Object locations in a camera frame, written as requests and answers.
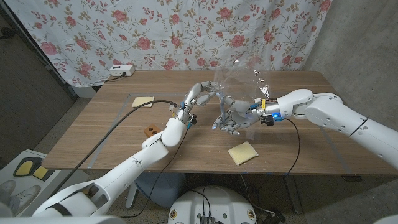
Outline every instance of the black cable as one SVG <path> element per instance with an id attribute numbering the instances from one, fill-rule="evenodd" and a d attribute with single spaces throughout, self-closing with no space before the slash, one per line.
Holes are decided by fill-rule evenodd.
<path id="1" fill-rule="evenodd" d="M 57 188 L 55 188 L 55 190 L 51 193 L 50 197 L 55 195 L 62 187 L 63 184 L 65 184 L 65 182 L 76 172 L 76 170 L 92 155 L 93 152 L 95 152 L 95 150 L 102 144 L 102 142 L 112 133 L 112 131 L 120 124 L 122 123 L 122 121 L 124 121 L 130 114 L 132 114 L 135 110 L 151 104 L 151 103 L 169 103 L 170 105 L 173 105 L 174 107 L 177 107 L 178 104 L 171 102 L 169 100 L 154 100 L 154 101 L 150 101 L 147 103 L 143 103 L 139 106 L 137 106 L 136 108 L 132 109 L 130 112 L 128 112 L 126 115 L 124 115 L 124 117 L 122 117 L 106 134 L 105 136 L 99 141 L 99 143 L 97 143 L 96 146 L 94 146 L 94 148 L 76 165 L 75 168 L 73 168 L 73 170 L 62 180 L 62 182 L 60 184 L 58 184 Z"/>
<path id="2" fill-rule="evenodd" d="M 259 215 L 256 215 L 256 222 L 254 223 L 254 224 L 257 224 L 257 223 L 259 223 L 259 220 L 260 220 L 260 216 L 261 216 L 261 214 L 262 214 L 262 210 L 260 210 L 260 212 L 259 212 Z"/>
<path id="3" fill-rule="evenodd" d="M 205 215 L 205 189 L 206 189 L 206 185 L 204 186 L 203 192 L 201 193 L 201 201 L 203 202 L 203 216 L 206 216 Z"/>
<path id="4" fill-rule="evenodd" d="M 210 215 L 211 215 L 211 212 L 210 212 L 210 210 L 211 210 L 211 209 L 210 209 L 210 202 L 209 202 L 209 200 L 207 199 L 206 195 L 204 195 L 204 194 L 202 194 L 202 193 L 200 193 L 200 192 L 197 192 L 196 190 L 189 190 L 189 191 L 198 193 L 198 194 L 200 194 L 200 195 L 202 196 L 202 198 L 204 197 L 204 198 L 207 200 L 207 204 L 209 205 L 209 217 L 210 217 Z M 205 202 L 203 202 L 203 214 L 205 214 Z"/>
<path id="5" fill-rule="evenodd" d="M 125 216 L 120 216 L 121 218 L 134 218 L 134 217 L 139 216 L 139 215 L 145 210 L 145 208 L 146 208 L 146 206 L 147 206 L 147 204 L 148 204 L 148 202 L 149 202 L 149 200 L 150 200 L 150 196 L 152 195 L 152 192 L 153 192 L 154 189 L 155 189 L 155 185 L 156 185 L 157 180 L 159 179 L 159 177 L 160 177 L 160 175 L 163 173 L 163 171 L 166 170 L 167 166 L 169 166 L 169 164 L 173 161 L 174 157 L 177 155 L 178 150 L 180 149 L 182 143 L 184 142 L 185 137 L 187 136 L 187 133 L 188 133 L 188 130 L 185 132 L 184 138 L 182 138 L 182 141 L 181 141 L 181 143 L 180 143 L 178 149 L 175 151 L 175 154 L 174 154 L 174 156 L 172 157 L 172 159 L 171 159 L 171 160 L 169 161 L 169 163 L 162 169 L 162 171 L 160 172 L 160 174 L 156 177 L 155 183 L 154 183 L 154 185 L 152 186 L 152 190 L 150 190 L 150 193 L 149 193 L 149 196 L 148 196 L 148 200 L 147 200 L 147 202 L 145 203 L 144 208 L 142 208 L 142 210 L 141 210 L 137 215 L 125 215 Z"/>
<path id="6" fill-rule="evenodd" d="M 289 170 L 288 173 L 286 174 L 286 175 L 289 175 L 289 174 L 290 174 L 290 171 L 292 171 L 294 165 L 296 165 L 296 162 L 297 162 L 297 160 L 299 159 L 300 148 L 301 148 L 301 140 L 300 140 L 299 130 L 297 129 L 297 126 L 293 123 L 293 121 L 291 121 L 290 119 L 287 119 L 287 118 L 284 118 L 284 119 L 287 120 L 287 121 L 290 121 L 290 122 L 293 124 L 294 128 L 296 129 L 297 137 L 298 137 L 298 153 L 297 153 L 296 160 L 294 161 L 292 167 L 290 168 L 290 170 Z"/>
<path id="7" fill-rule="evenodd" d="M 109 81 L 114 81 L 114 80 L 117 80 L 117 79 L 123 78 L 123 77 L 125 77 L 125 76 L 126 76 L 126 72 L 123 72 L 121 76 L 119 76 L 119 77 L 116 77 L 116 78 L 113 78 L 113 79 L 111 79 L 111 80 L 106 80 L 106 81 L 104 81 L 104 83 L 106 83 L 106 82 L 109 82 Z"/>

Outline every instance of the yellow cloth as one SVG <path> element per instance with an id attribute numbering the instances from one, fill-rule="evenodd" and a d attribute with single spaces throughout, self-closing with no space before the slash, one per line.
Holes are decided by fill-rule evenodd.
<path id="1" fill-rule="evenodd" d="M 256 150 L 254 150 L 254 148 L 248 142 L 235 146 L 228 150 L 228 152 L 237 166 L 256 156 L 259 156 Z"/>
<path id="2" fill-rule="evenodd" d="M 147 103 L 147 102 L 153 101 L 154 99 L 155 98 L 153 96 L 152 97 L 136 97 L 134 99 L 134 101 L 132 102 L 132 107 L 137 107 L 137 106 L 139 106 L 139 105 L 141 105 L 143 103 Z M 148 105 L 145 105 L 143 107 L 151 107 L 151 106 L 152 106 L 152 103 L 148 104 Z"/>

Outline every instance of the small wooden object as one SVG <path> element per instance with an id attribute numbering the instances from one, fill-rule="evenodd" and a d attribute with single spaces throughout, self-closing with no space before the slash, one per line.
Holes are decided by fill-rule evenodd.
<path id="1" fill-rule="evenodd" d="M 145 135 L 149 138 L 159 132 L 161 132 L 160 128 L 158 128 L 156 125 L 151 124 L 144 130 Z"/>

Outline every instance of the curtain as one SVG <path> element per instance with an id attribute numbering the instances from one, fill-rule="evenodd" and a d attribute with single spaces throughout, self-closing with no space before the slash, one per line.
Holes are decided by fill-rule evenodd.
<path id="1" fill-rule="evenodd" d="M 6 0 L 63 79 L 102 85 L 112 65 L 212 70 L 235 60 L 300 70 L 331 0 Z"/>

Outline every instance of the gray wall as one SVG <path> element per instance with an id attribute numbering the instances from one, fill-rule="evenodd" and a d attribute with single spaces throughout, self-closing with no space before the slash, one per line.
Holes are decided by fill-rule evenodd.
<path id="1" fill-rule="evenodd" d="M 334 0 L 304 70 L 357 112 L 398 130 L 398 1 Z"/>

